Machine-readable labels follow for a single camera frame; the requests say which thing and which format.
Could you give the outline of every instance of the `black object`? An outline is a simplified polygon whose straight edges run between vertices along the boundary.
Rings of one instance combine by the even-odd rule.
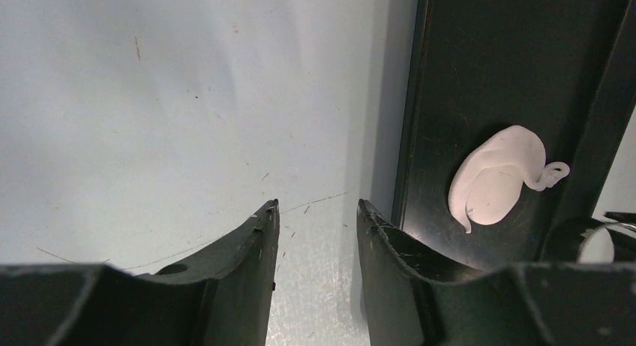
[[[373,346],[636,343],[636,264],[481,272],[393,228],[363,200],[357,232]]]
[[[536,260],[553,225],[592,214],[634,108],[635,45],[634,0],[419,0],[393,224],[478,269]],[[466,235],[452,178],[510,125],[571,173]]]
[[[263,345],[278,201],[155,275],[104,265],[0,268],[0,344]]]

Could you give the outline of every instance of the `brown stain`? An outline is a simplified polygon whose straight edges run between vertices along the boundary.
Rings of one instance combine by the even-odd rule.
[[[141,53],[139,52],[139,41],[137,40],[137,36],[135,36],[135,48],[137,48],[137,59],[141,61]]]

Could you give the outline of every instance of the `black tray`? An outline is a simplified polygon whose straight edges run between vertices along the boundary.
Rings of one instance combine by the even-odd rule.
[[[547,232],[591,216],[634,108],[634,0],[419,0],[393,224],[478,269],[535,260]],[[570,176],[471,234],[451,217],[461,162],[510,125]]]

